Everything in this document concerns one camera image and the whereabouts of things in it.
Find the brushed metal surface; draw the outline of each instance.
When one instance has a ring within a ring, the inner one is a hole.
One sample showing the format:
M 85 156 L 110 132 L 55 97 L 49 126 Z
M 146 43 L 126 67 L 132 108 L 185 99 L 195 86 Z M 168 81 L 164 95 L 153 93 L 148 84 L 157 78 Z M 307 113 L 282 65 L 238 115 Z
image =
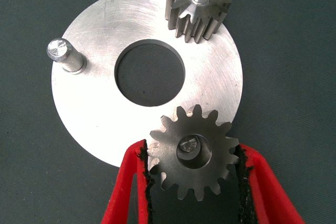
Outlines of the brushed metal surface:
M 224 25 L 211 40 L 185 43 L 168 30 L 165 0 L 99 0 L 84 10 L 63 38 L 87 57 L 87 67 L 72 75 L 54 63 L 55 105 L 72 137 L 95 157 L 120 166 L 134 142 L 152 141 L 162 115 L 200 104 L 219 111 L 218 122 L 231 122 L 237 112 L 243 76 L 236 45 Z M 137 45 L 154 43 L 171 49 L 181 60 L 185 80 L 170 102 L 155 107 L 132 103 L 119 91 L 115 70 L 121 57 Z

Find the metal pin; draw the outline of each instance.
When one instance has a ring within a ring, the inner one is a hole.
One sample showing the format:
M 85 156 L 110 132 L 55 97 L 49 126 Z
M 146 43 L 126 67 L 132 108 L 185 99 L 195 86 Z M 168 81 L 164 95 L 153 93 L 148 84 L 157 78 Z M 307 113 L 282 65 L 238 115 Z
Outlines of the metal pin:
M 87 60 L 72 44 L 63 38 L 53 39 L 47 47 L 47 55 L 62 65 L 64 71 L 79 74 L 85 70 Z

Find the steel plate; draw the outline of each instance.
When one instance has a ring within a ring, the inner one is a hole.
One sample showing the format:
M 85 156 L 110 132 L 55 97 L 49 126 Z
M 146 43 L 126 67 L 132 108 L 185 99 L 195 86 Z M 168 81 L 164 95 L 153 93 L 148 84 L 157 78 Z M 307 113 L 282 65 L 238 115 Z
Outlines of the steel plate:
M 200 104 L 218 110 L 218 122 L 232 121 L 241 98 L 242 67 L 236 45 L 224 25 L 211 40 L 184 42 L 168 30 L 166 0 L 99 0 L 84 10 L 63 38 L 87 57 L 78 75 L 54 62 L 52 92 L 57 111 L 70 134 L 88 152 L 120 166 L 126 149 L 161 129 L 162 115 L 175 117 L 177 106 Z M 137 45 L 154 43 L 171 49 L 184 66 L 181 91 L 156 107 L 132 103 L 119 91 L 115 69 Z

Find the gear shaft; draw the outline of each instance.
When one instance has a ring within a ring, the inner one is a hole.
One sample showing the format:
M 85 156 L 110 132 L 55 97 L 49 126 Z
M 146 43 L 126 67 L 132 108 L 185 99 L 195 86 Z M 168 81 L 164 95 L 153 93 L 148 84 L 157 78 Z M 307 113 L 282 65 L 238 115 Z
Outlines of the gear shaft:
M 185 35 L 185 42 L 194 37 L 210 39 L 223 23 L 231 0 L 167 0 L 165 18 L 168 28 L 176 29 L 176 37 Z

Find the gear tooth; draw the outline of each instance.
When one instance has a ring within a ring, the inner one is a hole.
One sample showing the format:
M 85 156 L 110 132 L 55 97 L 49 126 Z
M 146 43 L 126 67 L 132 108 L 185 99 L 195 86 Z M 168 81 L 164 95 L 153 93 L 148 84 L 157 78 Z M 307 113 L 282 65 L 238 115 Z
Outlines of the gear tooth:
M 197 201 L 202 201 L 204 199 L 204 188 L 196 189 L 195 198 Z
M 217 110 L 211 110 L 207 113 L 204 113 L 203 115 L 206 115 L 207 114 L 207 117 L 209 120 L 213 121 L 213 122 L 216 122 L 217 118 L 218 118 L 218 111 Z
M 148 171 L 151 171 L 155 165 L 159 164 L 159 162 L 160 160 L 158 157 L 152 158 L 148 164 Z
M 161 173 L 161 188 L 163 190 L 168 190 L 173 186 L 173 182 L 167 177 L 166 173 Z
M 221 178 L 226 180 L 228 175 L 229 175 L 229 170 L 225 167 L 225 169 L 222 171 Z
M 204 35 L 203 35 L 203 37 L 205 39 L 209 40 L 211 38 L 211 35 L 218 31 L 219 27 L 221 26 L 221 24 L 222 24 L 222 22 L 225 18 L 225 16 L 223 16 L 223 19 L 221 19 L 222 14 L 221 14 L 221 16 L 218 16 L 216 18 L 211 18 L 208 26 L 206 27 Z
M 225 137 L 225 140 L 227 142 L 227 145 L 229 145 L 229 148 L 234 148 L 239 145 L 239 140 L 237 138 Z
M 199 118 L 202 117 L 202 107 L 199 104 L 194 106 L 193 116 L 198 116 Z
M 205 29 L 206 29 L 206 26 L 205 26 L 203 20 L 201 20 L 199 22 L 199 25 L 198 25 L 198 27 L 196 29 L 195 36 L 194 36 L 194 39 L 195 39 L 196 43 L 200 42 L 200 40 L 203 37 L 203 34 L 205 32 Z
M 211 191 L 215 194 L 218 195 L 221 193 L 221 187 L 219 185 L 218 182 L 213 183 L 212 185 L 209 186 L 209 188 L 211 189 Z
M 169 127 L 173 123 L 173 121 L 168 116 L 165 115 L 161 117 L 161 122 L 165 128 Z
M 185 113 L 185 110 L 181 106 L 178 106 L 176 108 L 176 116 L 177 116 L 177 119 L 179 120 L 181 118 L 185 118 L 187 114 Z
M 186 22 L 187 17 L 179 18 L 177 20 L 176 33 L 175 33 L 176 38 L 179 38 L 179 36 L 181 36 L 184 33 Z
M 236 165 L 239 164 L 239 157 L 237 157 L 236 155 L 230 154 L 230 164 Z
M 162 131 L 151 131 L 150 136 L 158 141 L 161 141 L 163 138 L 165 138 L 165 135 Z
M 183 187 L 183 186 L 179 186 L 177 189 L 177 197 L 178 199 L 182 200 L 185 198 L 185 196 L 187 196 L 188 194 L 188 188 Z
M 226 123 L 222 123 L 219 127 L 226 133 L 231 129 L 231 126 L 232 124 L 230 122 L 226 122 Z
M 194 30 L 194 24 L 191 23 L 190 15 L 188 15 L 187 24 L 185 26 L 185 36 L 184 36 L 185 42 L 190 41 L 193 30 Z
M 178 13 L 180 12 L 180 9 L 172 9 L 171 7 L 167 7 L 166 9 L 166 19 L 168 21 L 168 28 L 170 30 L 175 29 L 177 25 L 178 20 Z

